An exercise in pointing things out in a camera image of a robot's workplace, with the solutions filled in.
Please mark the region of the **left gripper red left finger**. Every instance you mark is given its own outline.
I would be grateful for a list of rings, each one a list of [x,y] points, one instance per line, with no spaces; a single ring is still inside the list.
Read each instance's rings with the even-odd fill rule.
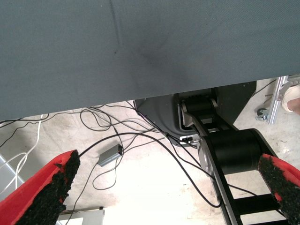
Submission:
[[[80,165],[78,151],[53,158],[0,202],[2,225],[54,225]]]

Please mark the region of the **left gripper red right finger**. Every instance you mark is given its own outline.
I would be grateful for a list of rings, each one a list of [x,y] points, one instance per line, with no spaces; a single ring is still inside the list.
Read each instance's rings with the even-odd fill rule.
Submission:
[[[300,171],[277,157],[262,154],[258,171],[291,225],[300,223]]]

